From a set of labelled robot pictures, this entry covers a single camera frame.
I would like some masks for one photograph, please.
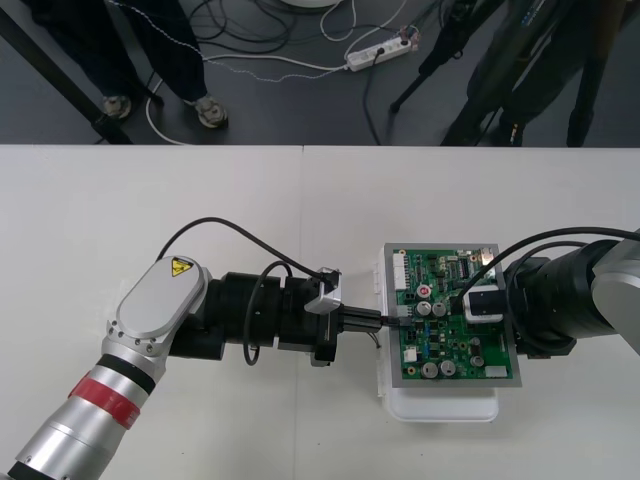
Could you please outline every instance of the sneaker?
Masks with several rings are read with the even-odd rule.
[[[125,95],[104,97],[104,113],[114,120],[124,120],[131,113],[131,99]]]
[[[185,102],[198,112],[198,120],[207,128],[226,127],[229,122],[227,112],[213,97],[207,95],[195,102]]]
[[[489,136],[491,144],[494,147],[521,147],[524,127],[524,123],[508,123],[501,119],[498,128]]]

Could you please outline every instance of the circuit board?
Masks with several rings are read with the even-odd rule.
[[[411,327],[399,330],[402,379],[514,378],[505,322],[474,322],[462,311],[451,312],[460,289],[493,259],[491,249],[394,249],[393,253],[396,273],[404,273],[399,281],[405,288],[398,288],[396,281],[398,315],[412,318]],[[492,270],[477,285],[496,283]]]

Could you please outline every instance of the capacitor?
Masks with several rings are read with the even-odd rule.
[[[447,314],[447,307],[444,303],[434,303],[431,311],[436,317],[444,317]]]
[[[445,377],[452,377],[456,373],[456,364],[451,360],[445,360],[440,364],[440,371]]]
[[[416,313],[421,317],[426,317],[431,313],[431,304],[429,302],[420,302],[416,305]]]
[[[424,378],[436,378],[438,376],[438,366],[433,362],[425,363],[420,368],[420,373]]]
[[[482,367],[484,366],[484,358],[476,355],[474,357],[471,357],[470,363],[474,367]]]
[[[480,344],[480,339],[478,337],[473,337],[469,340],[469,345],[471,345],[472,356],[482,357],[482,345]]]
[[[431,287],[429,285],[418,285],[418,289],[416,290],[416,295],[426,300],[431,296]]]

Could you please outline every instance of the power strip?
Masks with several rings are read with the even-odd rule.
[[[347,66],[352,72],[370,67],[373,65],[373,60],[376,58],[376,54],[380,48],[384,50],[384,53],[380,54],[378,60],[376,60],[376,65],[409,52],[411,50],[411,42],[396,37],[369,47],[366,50],[350,53],[347,55]]]

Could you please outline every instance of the white table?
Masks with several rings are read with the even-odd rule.
[[[194,218],[227,217],[314,268],[340,267],[345,302],[374,307],[384,242],[504,248],[559,226],[635,229],[638,178],[623,150],[0,147],[0,469],[98,359],[118,299]],[[270,260],[217,226],[173,251],[216,276]],[[103,478],[636,476],[640,359],[618,337],[521,360],[524,388],[501,391],[483,425],[394,421],[375,396],[375,355],[345,334],[325,369],[270,350],[249,368],[234,346],[221,363],[170,359]]]

